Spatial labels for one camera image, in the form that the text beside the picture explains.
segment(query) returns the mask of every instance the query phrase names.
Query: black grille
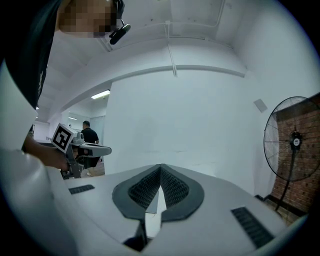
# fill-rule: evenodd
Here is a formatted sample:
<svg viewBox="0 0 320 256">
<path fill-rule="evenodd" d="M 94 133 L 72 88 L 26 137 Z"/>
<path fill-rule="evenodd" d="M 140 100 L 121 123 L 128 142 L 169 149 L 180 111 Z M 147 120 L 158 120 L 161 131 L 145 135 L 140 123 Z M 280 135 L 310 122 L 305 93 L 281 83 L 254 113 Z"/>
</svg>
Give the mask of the black grille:
<svg viewBox="0 0 320 256">
<path fill-rule="evenodd" d="M 274 238 L 247 208 L 240 207 L 231 212 L 257 248 L 264 246 Z"/>
<path fill-rule="evenodd" d="M 130 198 L 147 209 L 160 187 L 160 168 L 151 172 L 129 189 Z"/>
<path fill-rule="evenodd" d="M 84 186 L 77 186 L 77 187 L 69 188 L 69 191 L 70 191 L 71 195 L 73 195 L 73 194 L 85 192 L 88 190 L 93 190 L 94 188 L 95 187 L 92 185 L 84 185 Z"/>
<path fill-rule="evenodd" d="M 189 193 L 186 183 L 164 169 L 161 171 L 161 187 L 167 208 L 180 203 Z"/>
</svg>

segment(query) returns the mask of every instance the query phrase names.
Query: hand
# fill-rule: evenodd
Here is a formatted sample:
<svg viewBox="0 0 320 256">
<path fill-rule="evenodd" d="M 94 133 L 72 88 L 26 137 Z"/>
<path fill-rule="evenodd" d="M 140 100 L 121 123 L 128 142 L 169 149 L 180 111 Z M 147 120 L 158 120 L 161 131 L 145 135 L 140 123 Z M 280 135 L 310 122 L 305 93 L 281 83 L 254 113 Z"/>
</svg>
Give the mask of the hand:
<svg viewBox="0 0 320 256">
<path fill-rule="evenodd" d="M 65 155 L 56 148 L 40 145 L 29 135 L 25 138 L 23 145 L 27 153 L 39 158 L 45 166 L 55 167 L 63 171 L 68 170 Z"/>
<path fill-rule="evenodd" d="M 43 147 L 41 154 L 37 156 L 45 166 L 68 170 L 68 162 L 65 155 L 53 147 Z"/>
</svg>

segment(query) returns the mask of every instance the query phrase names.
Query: electric fan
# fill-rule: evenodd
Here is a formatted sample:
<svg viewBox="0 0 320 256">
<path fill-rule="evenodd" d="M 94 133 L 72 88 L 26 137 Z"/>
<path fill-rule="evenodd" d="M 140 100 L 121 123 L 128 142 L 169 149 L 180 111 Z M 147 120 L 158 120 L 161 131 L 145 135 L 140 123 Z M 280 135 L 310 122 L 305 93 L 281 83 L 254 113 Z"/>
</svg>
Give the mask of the electric fan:
<svg viewBox="0 0 320 256">
<path fill-rule="evenodd" d="M 271 170 L 290 182 L 311 176 L 320 165 L 320 108 L 305 97 L 290 97 L 271 113 L 264 130 L 264 155 Z"/>
</svg>

